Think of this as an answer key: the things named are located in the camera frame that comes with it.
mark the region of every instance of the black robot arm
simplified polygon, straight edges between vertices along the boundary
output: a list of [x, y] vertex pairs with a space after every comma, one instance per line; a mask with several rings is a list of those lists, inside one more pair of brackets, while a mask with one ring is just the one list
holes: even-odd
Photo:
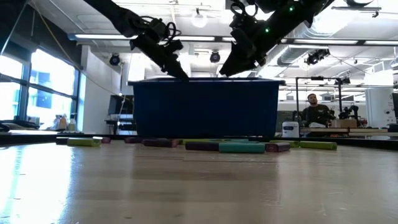
[[246, 13], [239, 0], [232, 1], [234, 20], [229, 26], [236, 43], [232, 43], [231, 54], [220, 70], [227, 77], [265, 65], [266, 53], [270, 49], [302, 22], [310, 27], [313, 17], [334, 0], [248, 0], [256, 6], [256, 12], [258, 9], [275, 11], [266, 21], [258, 21], [255, 15]]
[[164, 24], [162, 19], [148, 16], [138, 16], [136, 13], [122, 8], [112, 0], [84, 0], [99, 13], [108, 18], [113, 26], [125, 37], [134, 37], [130, 40], [131, 49], [137, 47], [154, 61], [163, 72], [182, 80], [188, 79], [178, 62], [176, 50], [181, 50], [183, 45], [173, 38], [181, 32], [175, 24]]

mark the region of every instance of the cardboard box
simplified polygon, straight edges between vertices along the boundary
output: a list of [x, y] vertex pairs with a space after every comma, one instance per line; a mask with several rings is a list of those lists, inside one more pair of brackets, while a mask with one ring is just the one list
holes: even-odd
[[331, 121], [332, 128], [357, 128], [357, 122], [354, 119], [338, 119]]

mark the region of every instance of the glass window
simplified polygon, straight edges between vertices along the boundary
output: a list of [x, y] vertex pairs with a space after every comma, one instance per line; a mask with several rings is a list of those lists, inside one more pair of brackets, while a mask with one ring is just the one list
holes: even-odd
[[5, 56], [0, 56], [0, 73], [2, 73], [3, 75], [8, 75], [14, 78], [21, 78], [22, 68], [22, 63]]
[[36, 50], [32, 54], [30, 82], [72, 95], [75, 68], [42, 50]]
[[66, 114], [69, 117], [71, 107], [71, 98], [29, 88], [27, 115], [40, 118], [40, 123], [51, 123], [56, 115]]
[[14, 119], [18, 115], [20, 92], [18, 83], [0, 83], [0, 120]]

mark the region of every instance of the blue bin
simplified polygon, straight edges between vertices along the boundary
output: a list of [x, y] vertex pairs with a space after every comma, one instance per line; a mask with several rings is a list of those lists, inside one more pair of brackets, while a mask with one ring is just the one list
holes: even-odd
[[273, 138], [280, 81], [259, 78], [159, 78], [129, 82], [140, 136]]

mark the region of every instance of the security camera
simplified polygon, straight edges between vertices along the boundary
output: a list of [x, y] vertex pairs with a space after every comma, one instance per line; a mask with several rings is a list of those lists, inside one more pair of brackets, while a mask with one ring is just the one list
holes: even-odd
[[214, 50], [213, 53], [210, 55], [210, 62], [211, 63], [217, 63], [221, 59], [220, 54], [218, 53], [217, 50]]
[[118, 66], [119, 63], [120, 63], [119, 54], [112, 54], [112, 57], [111, 57], [111, 59], [109, 60], [109, 63], [110, 63], [112, 66]]

